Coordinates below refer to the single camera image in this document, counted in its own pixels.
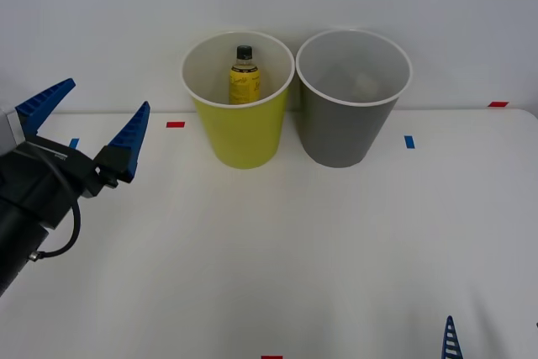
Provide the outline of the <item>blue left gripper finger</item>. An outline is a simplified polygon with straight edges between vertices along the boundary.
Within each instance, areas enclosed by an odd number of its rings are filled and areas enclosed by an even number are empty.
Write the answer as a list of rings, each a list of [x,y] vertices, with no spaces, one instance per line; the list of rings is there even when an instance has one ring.
[[[116,188],[119,182],[131,183],[150,118],[150,105],[143,102],[129,122],[94,158],[102,183]]]
[[[27,135],[37,135],[62,99],[76,86],[68,78],[39,92],[14,108],[14,139],[24,141]]]

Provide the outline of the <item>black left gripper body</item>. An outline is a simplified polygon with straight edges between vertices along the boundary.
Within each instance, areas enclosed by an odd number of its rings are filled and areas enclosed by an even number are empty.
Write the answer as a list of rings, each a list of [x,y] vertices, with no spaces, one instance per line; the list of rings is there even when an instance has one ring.
[[[103,189],[97,165],[79,150],[46,139],[32,139],[1,157],[1,199],[55,229],[71,203],[50,168],[29,146],[42,150],[64,175],[75,198],[92,198]]]

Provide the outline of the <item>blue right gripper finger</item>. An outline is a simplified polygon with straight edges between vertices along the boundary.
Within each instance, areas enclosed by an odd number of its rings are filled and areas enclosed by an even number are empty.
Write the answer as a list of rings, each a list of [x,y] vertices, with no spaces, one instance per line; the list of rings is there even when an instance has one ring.
[[[446,318],[440,358],[462,359],[462,350],[457,338],[456,327],[450,315]]]

